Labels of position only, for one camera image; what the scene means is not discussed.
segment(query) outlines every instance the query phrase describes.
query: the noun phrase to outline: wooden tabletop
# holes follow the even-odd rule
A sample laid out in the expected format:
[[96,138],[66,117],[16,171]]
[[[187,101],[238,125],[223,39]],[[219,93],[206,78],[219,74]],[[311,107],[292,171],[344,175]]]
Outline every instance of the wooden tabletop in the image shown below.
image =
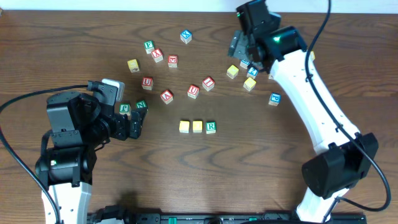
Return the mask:
[[[309,43],[324,14],[282,14]],[[396,223],[398,212],[398,17],[333,14],[315,47],[315,64],[341,109],[362,133],[379,141],[376,161],[386,174],[393,201],[369,223]],[[180,33],[189,29],[185,45]],[[145,99],[149,112],[138,140],[112,140],[97,152],[89,211],[120,203],[132,210],[236,212],[292,210],[306,185],[301,166],[315,156],[309,135],[280,86],[262,73],[251,92],[243,88],[246,70],[234,79],[227,68],[239,60],[226,56],[234,13],[5,11],[0,17],[0,103],[24,93],[87,80],[111,78],[126,84],[124,100]],[[143,43],[153,40],[165,56],[178,55],[178,68],[155,63]],[[138,59],[131,73],[127,61]],[[143,90],[143,77],[154,89]],[[201,81],[216,85],[207,92]],[[197,99],[187,96],[201,87]],[[169,89],[166,105],[160,93]],[[269,106],[272,92],[282,94]],[[46,99],[22,100],[0,116],[1,128],[23,160],[34,168],[40,138],[50,129]],[[180,134],[181,119],[214,120],[216,134]],[[0,146],[0,223],[43,223],[40,190]],[[384,203],[384,188],[371,169],[346,194],[364,205]],[[361,212],[340,203],[335,212]]]

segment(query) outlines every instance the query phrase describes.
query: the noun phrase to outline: white background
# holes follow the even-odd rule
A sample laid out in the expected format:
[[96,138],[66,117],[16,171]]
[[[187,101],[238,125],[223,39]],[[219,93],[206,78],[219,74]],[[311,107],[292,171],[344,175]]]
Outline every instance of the white background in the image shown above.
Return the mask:
[[[34,10],[233,12],[248,0],[0,0],[0,7]],[[327,0],[267,0],[273,12],[325,12]],[[398,0],[332,0],[332,12],[398,13]]]

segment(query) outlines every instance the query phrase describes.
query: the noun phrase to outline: brown wood surface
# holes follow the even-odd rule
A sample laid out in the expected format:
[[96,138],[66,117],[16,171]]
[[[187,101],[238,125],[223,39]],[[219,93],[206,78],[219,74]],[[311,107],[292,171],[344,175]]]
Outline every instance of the brown wood surface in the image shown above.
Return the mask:
[[[282,14],[309,43],[323,14]],[[180,32],[189,29],[185,45]],[[300,117],[278,84],[260,74],[252,92],[246,71],[231,80],[226,70],[239,61],[226,53],[239,29],[234,13],[5,11],[0,18],[0,103],[36,90],[112,78],[126,84],[124,99],[145,99],[149,112],[139,140],[112,140],[98,151],[90,211],[121,203],[163,212],[263,212],[290,210],[306,186],[301,165],[315,153]],[[369,223],[396,223],[398,212],[398,16],[333,14],[315,47],[320,75],[341,109],[363,133],[379,140],[376,160],[391,184],[388,210],[369,213]],[[143,42],[153,40],[178,69],[155,63]],[[141,71],[130,73],[127,61]],[[154,78],[143,90],[143,76]],[[211,76],[210,92],[201,81]],[[196,100],[189,85],[201,87]],[[174,93],[166,105],[160,93]],[[271,92],[282,94],[268,105]],[[49,128],[46,98],[10,106],[1,128],[33,169],[40,138]],[[181,119],[215,120],[212,135],[180,134]],[[369,176],[348,198],[369,206],[384,202],[380,178]],[[336,212],[360,212],[341,203]],[[40,190],[0,146],[0,223],[43,223]]]

